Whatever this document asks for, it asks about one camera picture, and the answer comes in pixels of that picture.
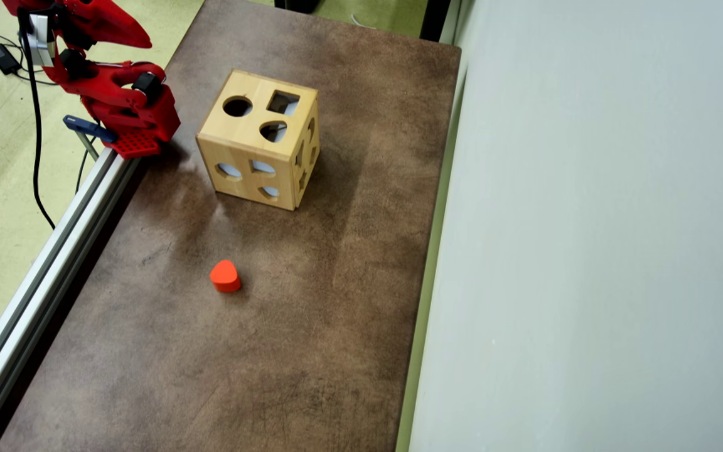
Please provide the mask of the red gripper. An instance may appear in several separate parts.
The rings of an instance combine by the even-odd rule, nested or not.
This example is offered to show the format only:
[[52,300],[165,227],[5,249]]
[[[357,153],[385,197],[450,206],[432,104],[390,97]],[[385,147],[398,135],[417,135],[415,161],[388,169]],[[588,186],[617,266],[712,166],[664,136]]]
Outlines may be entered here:
[[131,48],[152,48],[143,26],[114,1],[85,1],[82,17],[73,14],[64,1],[4,1],[17,17],[19,35],[35,43],[55,42],[60,32],[66,43],[88,51],[96,42]]

